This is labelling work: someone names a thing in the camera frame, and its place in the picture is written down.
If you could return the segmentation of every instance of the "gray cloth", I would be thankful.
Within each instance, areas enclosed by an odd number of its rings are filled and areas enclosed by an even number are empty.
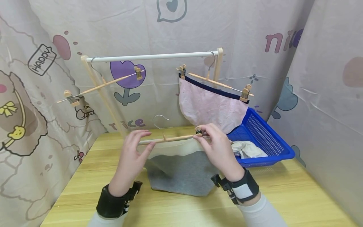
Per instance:
[[[186,156],[159,155],[145,164],[153,190],[207,196],[213,189],[211,177],[219,173],[203,151]]]

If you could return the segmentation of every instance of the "navy waistband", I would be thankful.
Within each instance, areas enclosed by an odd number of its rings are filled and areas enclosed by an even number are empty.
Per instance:
[[[210,86],[207,86],[205,84],[202,84],[202,83],[199,83],[193,79],[190,79],[189,77],[187,77],[185,75],[185,80],[188,81],[189,83],[191,84],[194,84],[195,86],[198,86],[200,88],[203,88],[204,90],[207,90],[207,91],[210,91],[210,92],[213,92],[215,94],[219,94],[220,96],[224,96],[224,97],[227,97],[227,98],[232,98],[232,99],[237,99],[237,100],[240,100],[240,96],[236,95],[236,94],[231,94],[231,93],[228,93],[228,92],[224,92],[222,90],[218,90],[216,88],[212,88]]]

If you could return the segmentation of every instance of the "black wrist strap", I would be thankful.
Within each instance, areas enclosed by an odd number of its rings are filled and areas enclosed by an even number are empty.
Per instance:
[[[253,179],[251,173],[243,167],[245,175],[237,182],[231,182],[226,178],[221,179],[218,174],[211,177],[211,180],[217,187],[221,187],[229,195],[234,204],[244,203],[258,195],[260,187]]]
[[[241,203],[249,201],[258,195],[260,187],[253,179],[250,171],[243,167],[245,170],[245,175],[243,178],[237,182],[230,182],[232,190]]]
[[[130,201],[139,193],[141,185],[142,182],[134,181],[132,188],[121,197],[111,195],[109,185],[104,186],[96,207],[97,213],[104,218],[119,218],[124,213],[125,204],[129,206]]]

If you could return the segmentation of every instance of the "fabric backdrop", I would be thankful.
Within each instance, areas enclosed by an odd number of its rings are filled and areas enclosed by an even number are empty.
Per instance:
[[[81,55],[183,53],[218,47],[224,48],[220,82],[236,89],[252,84],[255,97],[250,107],[264,119],[272,111],[269,122],[296,151],[301,149],[307,169],[357,215],[362,210],[362,201],[354,200],[357,191],[343,188],[352,184],[358,189],[354,179],[362,177],[355,167],[362,157],[352,152],[362,147],[362,129],[354,120],[363,94],[361,80],[352,76],[362,71],[354,66],[362,52],[356,46],[362,30],[357,20],[361,3],[317,0],[309,17],[313,4],[314,0],[2,1],[0,225],[38,226],[96,137],[116,131],[97,92],[80,98],[81,106],[76,108],[67,102],[55,104],[64,90],[77,94],[93,87]],[[306,40],[303,47],[301,37]],[[161,127],[189,124],[178,107],[175,68],[186,64],[187,71],[205,76],[212,62],[213,57],[199,57],[101,62],[93,67],[107,81],[128,75],[134,65],[145,69],[143,80],[125,80],[107,88],[125,116],[124,127],[138,129],[154,127],[151,120],[157,114],[170,119]],[[295,104],[284,103],[280,93]],[[308,126],[316,130],[314,137]]]
[[[267,119],[276,104],[313,1],[42,1],[32,10],[81,90],[93,87],[81,64],[89,57],[183,53],[224,48],[220,81],[242,89],[252,84],[250,106]],[[106,78],[129,75],[134,65],[145,79],[120,81],[107,88],[129,129],[190,124],[178,107],[176,68],[205,76],[213,57],[93,63]],[[86,95],[108,131],[114,122],[97,92]]]
[[[268,123],[363,226],[363,2],[315,1]]]

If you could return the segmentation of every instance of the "purple tulip print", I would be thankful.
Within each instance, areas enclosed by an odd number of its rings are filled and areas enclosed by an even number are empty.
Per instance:
[[[123,88],[129,88],[129,89],[137,88],[145,80],[145,76],[146,76],[145,67],[143,65],[134,65],[131,61],[124,61],[124,62],[112,61],[112,62],[110,62],[111,74],[114,79],[118,79],[118,78],[121,78],[121,77],[124,77],[127,75],[134,74],[135,73],[134,66],[137,66],[141,70],[144,70],[143,72],[141,72],[142,79],[137,80],[137,78],[136,78],[137,76],[135,74],[126,79],[118,81],[117,82],[118,85],[120,85]]]
[[[134,74],[135,73],[134,66],[135,65],[131,61],[110,62],[111,74],[114,79]],[[123,91],[123,95],[121,95],[118,92],[114,93],[115,99],[119,101],[123,106],[127,106],[127,104],[135,102],[140,98],[140,93],[130,94],[130,89],[137,88],[142,84],[142,82],[144,82],[146,77],[146,69],[143,65],[136,65],[136,66],[139,67],[141,70],[144,70],[143,72],[141,72],[142,75],[141,80],[137,80],[137,76],[132,75],[126,79],[117,82],[118,85],[125,88]]]

